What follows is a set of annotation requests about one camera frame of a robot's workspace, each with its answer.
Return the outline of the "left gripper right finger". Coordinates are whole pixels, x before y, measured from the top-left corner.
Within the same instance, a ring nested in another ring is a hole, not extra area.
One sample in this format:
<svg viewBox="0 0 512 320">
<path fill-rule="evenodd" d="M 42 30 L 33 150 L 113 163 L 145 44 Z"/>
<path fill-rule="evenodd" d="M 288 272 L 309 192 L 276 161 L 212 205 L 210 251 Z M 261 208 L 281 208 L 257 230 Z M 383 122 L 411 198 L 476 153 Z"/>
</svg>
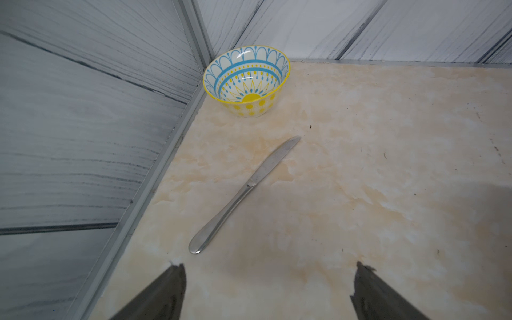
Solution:
<svg viewBox="0 0 512 320">
<path fill-rule="evenodd" d="M 350 296 L 358 319 L 422 319 L 428 317 L 390 287 L 376 269 L 357 262 L 354 293 Z"/>
</svg>

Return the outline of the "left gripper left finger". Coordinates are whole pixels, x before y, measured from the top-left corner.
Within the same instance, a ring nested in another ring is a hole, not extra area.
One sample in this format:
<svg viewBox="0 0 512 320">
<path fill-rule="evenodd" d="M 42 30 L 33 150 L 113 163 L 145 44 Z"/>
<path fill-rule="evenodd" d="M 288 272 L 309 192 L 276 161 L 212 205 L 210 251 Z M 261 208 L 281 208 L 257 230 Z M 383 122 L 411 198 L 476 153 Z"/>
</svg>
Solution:
<svg viewBox="0 0 512 320">
<path fill-rule="evenodd" d="M 179 319 L 185 299 L 187 278 L 184 264 L 171 265 L 134 297 L 111 320 Z"/>
</svg>

